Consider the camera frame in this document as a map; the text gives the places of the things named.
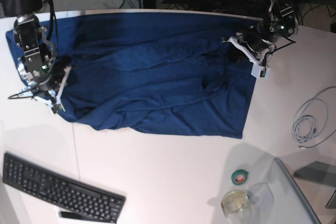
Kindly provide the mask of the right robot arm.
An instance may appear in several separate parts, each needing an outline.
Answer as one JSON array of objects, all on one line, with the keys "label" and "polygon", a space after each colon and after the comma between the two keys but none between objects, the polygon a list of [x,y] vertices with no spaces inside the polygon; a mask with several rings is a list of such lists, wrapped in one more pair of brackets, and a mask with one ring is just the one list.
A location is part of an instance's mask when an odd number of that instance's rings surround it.
[{"label": "right robot arm", "polygon": [[15,17],[14,42],[23,54],[17,60],[20,77],[27,83],[10,99],[33,98],[43,95],[55,98],[66,85],[71,66],[58,58],[58,35],[53,0],[1,0],[6,17]]}]

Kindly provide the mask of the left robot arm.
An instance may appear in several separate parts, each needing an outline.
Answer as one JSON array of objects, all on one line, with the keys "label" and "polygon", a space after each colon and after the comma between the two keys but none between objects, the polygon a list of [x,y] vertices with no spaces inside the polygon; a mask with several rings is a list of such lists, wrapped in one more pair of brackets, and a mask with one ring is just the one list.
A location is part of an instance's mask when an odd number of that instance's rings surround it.
[{"label": "left robot arm", "polygon": [[284,46],[277,48],[279,38],[288,41],[286,46],[295,43],[292,39],[298,31],[298,21],[291,0],[255,0],[261,8],[262,21],[257,26],[240,28],[231,38],[231,43],[241,46],[240,51],[247,50],[245,55],[255,64],[266,66],[272,54]]}]

